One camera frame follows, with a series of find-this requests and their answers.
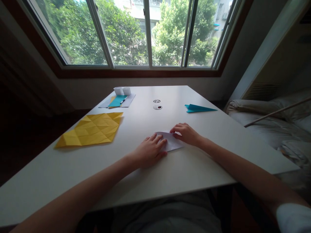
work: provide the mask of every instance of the pen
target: pen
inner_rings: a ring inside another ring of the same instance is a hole
[[[127,97],[129,97],[129,96],[127,96]],[[124,100],[126,100],[126,98],[127,98],[127,97],[125,97],[125,99],[124,99]],[[124,102],[124,100],[122,100],[122,101],[120,102],[120,104],[122,104],[122,103]]]

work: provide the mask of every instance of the white paper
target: white paper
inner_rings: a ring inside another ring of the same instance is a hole
[[[169,132],[156,132],[157,135],[163,135],[163,139],[167,140],[165,146],[161,149],[161,151],[170,151],[181,148],[184,146],[184,143],[176,138],[174,138],[173,134]]]
[[[129,95],[129,97],[127,97],[126,100],[124,100],[121,107],[129,107],[135,96],[136,94],[133,94],[133,93]],[[111,101],[111,98],[108,99],[106,102],[104,102],[102,105],[100,105],[99,108],[108,107],[108,105],[110,104],[110,101]]]

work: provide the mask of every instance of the blue paper airplane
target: blue paper airplane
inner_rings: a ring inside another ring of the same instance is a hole
[[[212,108],[206,108],[206,107],[202,107],[202,106],[197,106],[197,105],[185,105],[188,109],[188,113],[191,112],[208,112],[208,111],[217,111],[217,109],[212,109]]]

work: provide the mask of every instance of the sofa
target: sofa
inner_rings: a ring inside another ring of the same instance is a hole
[[[311,88],[270,101],[232,100],[226,113],[243,126],[311,97]],[[261,120],[247,129],[301,169],[277,175],[311,204],[311,101]]]

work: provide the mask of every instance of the glass pane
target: glass pane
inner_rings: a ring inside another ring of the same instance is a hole
[[[85,0],[36,2],[72,64],[107,65]]]
[[[232,1],[199,0],[188,66],[211,66]]]
[[[132,0],[96,0],[115,65],[148,65],[143,7]]]
[[[180,66],[189,0],[149,0],[152,65]]]

